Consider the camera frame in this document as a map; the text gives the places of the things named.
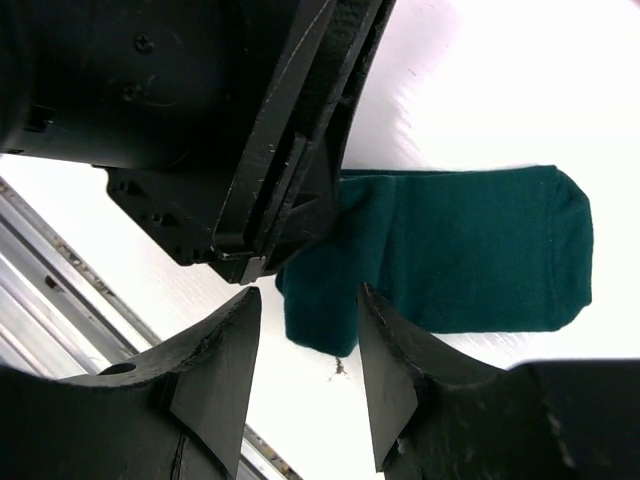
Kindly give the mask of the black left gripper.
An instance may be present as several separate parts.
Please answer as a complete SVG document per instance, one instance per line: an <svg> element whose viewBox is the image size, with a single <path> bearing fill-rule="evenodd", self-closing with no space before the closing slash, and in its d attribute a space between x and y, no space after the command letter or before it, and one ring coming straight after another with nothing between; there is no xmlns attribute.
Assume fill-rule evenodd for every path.
<svg viewBox="0 0 640 480"><path fill-rule="evenodd" d="M106 170L183 265L271 275L331 221L322 138L367 1L5 1L1 151Z"/></svg>

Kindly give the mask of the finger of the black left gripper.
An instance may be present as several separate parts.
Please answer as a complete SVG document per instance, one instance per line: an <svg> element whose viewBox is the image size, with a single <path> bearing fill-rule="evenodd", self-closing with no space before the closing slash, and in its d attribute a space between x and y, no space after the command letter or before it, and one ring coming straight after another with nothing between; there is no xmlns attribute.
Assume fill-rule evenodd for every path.
<svg viewBox="0 0 640 480"><path fill-rule="evenodd" d="M339 1L335 6L294 107L294 131L306 144L276 222L266 275L322 240L335 222L347 138L393 7L392 1Z"/></svg>

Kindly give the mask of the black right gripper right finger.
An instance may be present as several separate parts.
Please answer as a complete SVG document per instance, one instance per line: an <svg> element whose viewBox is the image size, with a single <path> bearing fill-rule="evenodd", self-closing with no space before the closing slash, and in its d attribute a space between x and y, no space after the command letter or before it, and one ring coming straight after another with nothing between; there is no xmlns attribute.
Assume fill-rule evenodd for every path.
<svg viewBox="0 0 640 480"><path fill-rule="evenodd" d="M536 361L508 370L449 346L358 290L376 470L388 479L635 479L639 363Z"/></svg>

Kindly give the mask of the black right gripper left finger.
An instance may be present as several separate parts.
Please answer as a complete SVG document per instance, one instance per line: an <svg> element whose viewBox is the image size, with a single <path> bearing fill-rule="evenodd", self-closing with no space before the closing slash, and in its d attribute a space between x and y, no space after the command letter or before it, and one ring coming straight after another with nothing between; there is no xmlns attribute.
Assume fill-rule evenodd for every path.
<svg viewBox="0 0 640 480"><path fill-rule="evenodd" d="M5 479L232 479L260 337L249 287L97 375L1 371Z"/></svg>

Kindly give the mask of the dark green sock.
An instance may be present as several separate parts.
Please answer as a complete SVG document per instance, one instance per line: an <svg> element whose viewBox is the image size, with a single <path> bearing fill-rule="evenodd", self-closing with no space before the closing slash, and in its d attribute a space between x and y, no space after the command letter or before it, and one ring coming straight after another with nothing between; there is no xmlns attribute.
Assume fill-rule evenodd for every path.
<svg viewBox="0 0 640 480"><path fill-rule="evenodd" d="M334 357L368 284L437 334L552 332L592 300L590 201L554 166L348 171L331 232L276 276L285 333Z"/></svg>

